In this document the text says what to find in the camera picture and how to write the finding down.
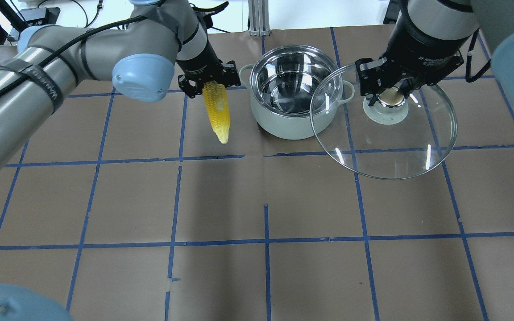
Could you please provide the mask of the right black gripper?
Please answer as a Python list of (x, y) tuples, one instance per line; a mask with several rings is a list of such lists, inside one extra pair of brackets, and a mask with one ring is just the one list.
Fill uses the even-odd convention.
[(464, 39), (427, 35), (411, 22), (397, 22), (386, 51), (377, 60), (355, 61), (360, 94), (373, 107), (385, 90), (398, 86), (404, 100), (423, 85), (436, 85), (463, 65)]

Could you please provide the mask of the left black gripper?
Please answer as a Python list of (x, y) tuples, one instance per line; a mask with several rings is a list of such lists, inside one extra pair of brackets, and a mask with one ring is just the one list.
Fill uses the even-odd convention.
[(203, 95), (206, 82), (216, 81), (225, 87), (241, 86), (236, 62), (222, 62), (217, 57), (202, 20), (198, 20), (196, 29), (182, 42), (177, 64), (183, 71), (178, 76), (179, 89), (190, 99)]

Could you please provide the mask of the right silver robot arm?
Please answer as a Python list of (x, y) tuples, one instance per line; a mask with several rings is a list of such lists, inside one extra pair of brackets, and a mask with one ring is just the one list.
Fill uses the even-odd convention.
[(514, 0), (400, 0), (387, 49), (355, 63), (365, 112), (385, 122), (385, 108), (435, 86), (461, 65), (465, 80), (487, 70), (514, 110)]

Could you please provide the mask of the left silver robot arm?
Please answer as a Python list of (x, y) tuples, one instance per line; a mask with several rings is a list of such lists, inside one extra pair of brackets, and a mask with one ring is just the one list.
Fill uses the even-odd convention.
[(187, 0), (133, 0), (130, 18), (96, 28), (33, 26), (18, 54), (0, 62), (0, 170), (85, 80), (111, 81), (143, 102), (162, 100), (174, 78), (190, 98), (206, 83), (240, 86), (234, 61), (221, 61), (201, 10)]

